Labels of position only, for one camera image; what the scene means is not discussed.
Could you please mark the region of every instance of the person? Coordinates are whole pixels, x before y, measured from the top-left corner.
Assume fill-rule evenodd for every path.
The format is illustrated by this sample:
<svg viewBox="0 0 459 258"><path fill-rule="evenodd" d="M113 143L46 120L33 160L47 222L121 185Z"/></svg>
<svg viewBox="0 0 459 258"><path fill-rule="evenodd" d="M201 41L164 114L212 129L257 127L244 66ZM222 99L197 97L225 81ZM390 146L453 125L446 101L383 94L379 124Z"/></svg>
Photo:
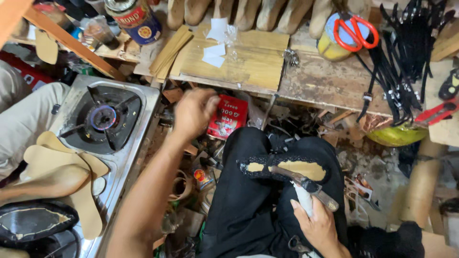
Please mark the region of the person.
<svg viewBox="0 0 459 258"><path fill-rule="evenodd" d="M108 258L152 257L152 246L161 229L168 196L172 191L184 147L196 138L215 111L219 97L214 90L187 91L175 111L172 133L147 164L119 210L108 245ZM298 257L288 248L294 235L303 245L326 258L351 257L346 249L344 179L334 148L326 141L303 138L284 155L313 155L321 159L327 175L319 182L339 204L335 213L313 197L313 216L308 217L290 182L282 186L276 210L270 196L276 181L250 179L237 161L268 154L269 140L253 127L235 130L227 139L224 166L203 231L199 257Z"/></svg>
<svg viewBox="0 0 459 258"><path fill-rule="evenodd" d="M0 181L19 166L27 147L50 129L56 118L51 114L53 106L62 105L69 90L55 82L32 94L18 71L0 60Z"/></svg>

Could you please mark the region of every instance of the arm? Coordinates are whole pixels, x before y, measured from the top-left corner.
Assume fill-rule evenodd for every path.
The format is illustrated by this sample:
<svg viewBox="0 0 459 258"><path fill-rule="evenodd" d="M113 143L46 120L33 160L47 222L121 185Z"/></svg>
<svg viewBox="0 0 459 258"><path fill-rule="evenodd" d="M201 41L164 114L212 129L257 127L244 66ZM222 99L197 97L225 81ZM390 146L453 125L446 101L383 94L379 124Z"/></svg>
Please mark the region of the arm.
<svg viewBox="0 0 459 258"><path fill-rule="evenodd" d="M325 258L351 258L348 249L338 241L333 213L317 197L312 198L312 217L308 217L299 202L290 200L304 236Z"/></svg>
<svg viewBox="0 0 459 258"><path fill-rule="evenodd" d="M108 246L107 257L152 257L155 235L182 159L184 147L207 125L219 102L214 90L185 93L175 111L174 130L147 164L124 200Z"/></svg>

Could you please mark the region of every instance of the can label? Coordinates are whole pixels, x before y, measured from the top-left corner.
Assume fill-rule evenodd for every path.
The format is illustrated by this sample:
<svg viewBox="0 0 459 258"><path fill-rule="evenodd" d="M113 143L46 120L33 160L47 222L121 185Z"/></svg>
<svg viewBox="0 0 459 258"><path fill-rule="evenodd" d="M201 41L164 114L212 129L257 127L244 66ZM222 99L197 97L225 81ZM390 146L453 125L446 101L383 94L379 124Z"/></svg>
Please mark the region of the can label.
<svg viewBox="0 0 459 258"><path fill-rule="evenodd" d="M161 35L161 24L153 10L145 3L134 8L125 16L113 16L118 25L140 45L149 44Z"/></svg>

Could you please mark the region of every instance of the red utility knife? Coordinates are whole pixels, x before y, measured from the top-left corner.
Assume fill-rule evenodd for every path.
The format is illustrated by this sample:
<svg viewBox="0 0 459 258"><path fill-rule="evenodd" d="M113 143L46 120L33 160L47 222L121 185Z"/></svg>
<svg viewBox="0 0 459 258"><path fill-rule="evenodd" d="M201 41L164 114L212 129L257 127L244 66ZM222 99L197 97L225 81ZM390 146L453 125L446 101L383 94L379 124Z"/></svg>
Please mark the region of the red utility knife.
<svg viewBox="0 0 459 258"><path fill-rule="evenodd" d="M436 124L445 118L448 118L459 110L459 99L453 98L444 101L442 104L422 112L416 119L416 122L427 122L429 125Z"/></svg>

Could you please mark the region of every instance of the stove burner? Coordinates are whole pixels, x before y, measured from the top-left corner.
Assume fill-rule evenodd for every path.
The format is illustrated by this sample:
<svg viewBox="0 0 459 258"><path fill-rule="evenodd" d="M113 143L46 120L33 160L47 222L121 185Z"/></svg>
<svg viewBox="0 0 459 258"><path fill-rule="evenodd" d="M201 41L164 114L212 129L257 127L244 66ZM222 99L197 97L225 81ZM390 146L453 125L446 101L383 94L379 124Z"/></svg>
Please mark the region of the stove burner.
<svg viewBox="0 0 459 258"><path fill-rule="evenodd" d="M112 127L116 121L116 112L113 107L102 105L97 107L91 112L90 115L91 125L96 130L106 130Z"/></svg>
<svg viewBox="0 0 459 258"><path fill-rule="evenodd" d="M121 150L139 117L139 96L109 86L87 88L59 136L84 151L109 154Z"/></svg>

